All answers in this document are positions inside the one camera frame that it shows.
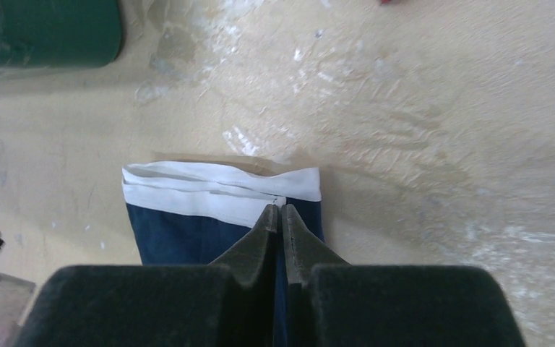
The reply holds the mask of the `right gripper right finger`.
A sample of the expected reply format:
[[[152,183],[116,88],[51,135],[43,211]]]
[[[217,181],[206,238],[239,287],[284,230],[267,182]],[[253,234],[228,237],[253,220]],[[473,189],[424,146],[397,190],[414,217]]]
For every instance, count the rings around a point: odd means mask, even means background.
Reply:
[[[289,346],[523,346],[500,285],[462,265],[352,265],[281,210]]]

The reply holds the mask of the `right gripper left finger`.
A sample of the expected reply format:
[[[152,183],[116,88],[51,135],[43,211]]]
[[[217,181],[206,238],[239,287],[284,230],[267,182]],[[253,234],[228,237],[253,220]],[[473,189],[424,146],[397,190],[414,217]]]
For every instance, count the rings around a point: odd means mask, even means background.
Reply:
[[[279,210],[207,265],[76,265],[42,287],[16,346],[271,346]]]

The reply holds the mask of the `navy white underwear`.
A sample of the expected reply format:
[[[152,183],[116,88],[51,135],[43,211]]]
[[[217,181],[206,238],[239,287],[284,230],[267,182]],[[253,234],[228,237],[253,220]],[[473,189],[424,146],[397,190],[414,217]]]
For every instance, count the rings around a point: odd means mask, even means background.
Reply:
[[[294,207],[324,241],[316,167],[263,176],[218,163],[131,163],[121,186],[143,265],[207,265],[250,232],[267,205]]]

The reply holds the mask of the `green divided storage tray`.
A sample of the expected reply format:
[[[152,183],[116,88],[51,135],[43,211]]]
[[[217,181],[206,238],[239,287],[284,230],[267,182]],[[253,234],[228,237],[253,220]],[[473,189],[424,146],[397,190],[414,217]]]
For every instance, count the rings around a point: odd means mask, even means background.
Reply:
[[[117,0],[0,1],[0,68],[103,67],[123,42]]]

